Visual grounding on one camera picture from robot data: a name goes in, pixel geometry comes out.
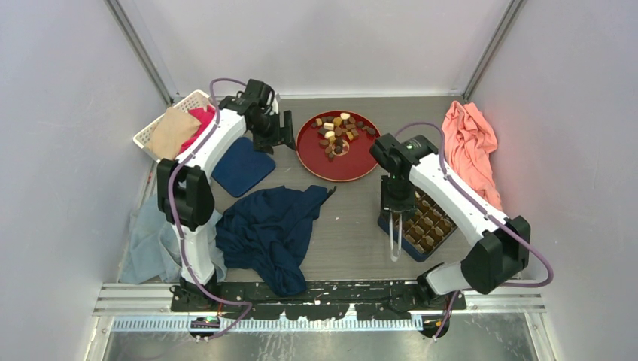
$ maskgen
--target blue mat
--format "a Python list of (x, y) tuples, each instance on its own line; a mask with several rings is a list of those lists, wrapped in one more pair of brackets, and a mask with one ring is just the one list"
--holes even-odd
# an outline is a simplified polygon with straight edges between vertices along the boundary
[(213, 178), (233, 197), (243, 196), (275, 169), (268, 154), (253, 150), (253, 142), (235, 141), (213, 170)]

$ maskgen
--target navy blue cloth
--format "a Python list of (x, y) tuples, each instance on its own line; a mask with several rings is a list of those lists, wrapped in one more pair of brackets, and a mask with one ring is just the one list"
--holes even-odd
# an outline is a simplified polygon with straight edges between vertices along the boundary
[(252, 268), (278, 296), (305, 291), (299, 269), (312, 221), (328, 197), (324, 187), (258, 190), (228, 208), (217, 223), (217, 247), (228, 268)]
[(275, 161), (253, 149), (253, 142), (241, 137), (221, 157), (213, 178), (233, 197), (239, 198), (275, 169)]

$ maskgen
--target blue cloth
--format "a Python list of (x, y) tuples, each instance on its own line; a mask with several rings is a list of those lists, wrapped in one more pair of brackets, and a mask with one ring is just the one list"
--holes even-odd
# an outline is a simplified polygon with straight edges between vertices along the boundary
[[(208, 233), (208, 250), (215, 266), (217, 279), (226, 277), (223, 254), (215, 246), (215, 223), (221, 214), (215, 211), (201, 232)], [(179, 281), (181, 257), (178, 237), (166, 216), (157, 207), (157, 194), (149, 197), (140, 207), (137, 220), (132, 221), (129, 252), (124, 259), (120, 282), (140, 284), (159, 276), (164, 282)]]
[(275, 161), (253, 149), (253, 142), (241, 137), (221, 157), (213, 178), (233, 197), (239, 198), (275, 169)]
[(299, 269), (312, 234), (312, 221), (329, 193), (277, 187), (258, 190), (228, 208), (217, 223), (217, 246), (226, 267), (252, 268), (278, 296), (306, 290)]

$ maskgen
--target magenta cloth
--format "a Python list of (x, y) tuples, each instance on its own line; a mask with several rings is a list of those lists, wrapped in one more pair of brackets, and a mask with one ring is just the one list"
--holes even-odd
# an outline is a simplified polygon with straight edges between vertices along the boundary
[(213, 117), (215, 116), (215, 109), (209, 105), (206, 109), (204, 108), (190, 109), (188, 113), (194, 116), (195, 118), (197, 118), (197, 120), (199, 120), (201, 124), (199, 125), (199, 129), (197, 129), (197, 132), (195, 132), (195, 135), (193, 135), (193, 137), (191, 137), (189, 140), (185, 141), (181, 145), (180, 154), (182, 154), (186, 149), (188, 149), (188, 147), (193, 145), (193, 143), (195, 143), (197, 138), (211, 124), (211, 122), (213, 121)]

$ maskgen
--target pink cloth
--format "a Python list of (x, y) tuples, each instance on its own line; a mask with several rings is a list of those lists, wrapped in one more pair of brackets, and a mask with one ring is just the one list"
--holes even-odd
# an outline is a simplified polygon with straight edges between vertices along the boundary
[(204, 132), (204, 130), (208, 127), (208, 125), (211, 124), (215, 116), (215, 108), (209, 105), (206, 109), (204, 108), (190, 109), (188, 113), (194, 116), (195, 118), (197, 118), (197, 120), (199, 120), (200, 126), (199, 126), (199, 129), (197, 129), (197, 132), (195, 132), (195, 135), (193, 135), (189, 140), (182, 143), (180, 147), (180, 154), (182, 154), (186, 149), (188, 149), (188, 147), (193, 145), (193, 143), (195, 143), (197, 138), (199, 138), (199, 136)]
[(469, 103), (452, 102), (443, 121), (445, 157), (450, 166), (483, 199), (503, 210), (492, 179), (490, 153), (498, 148), (497, 137), (483, 113)]

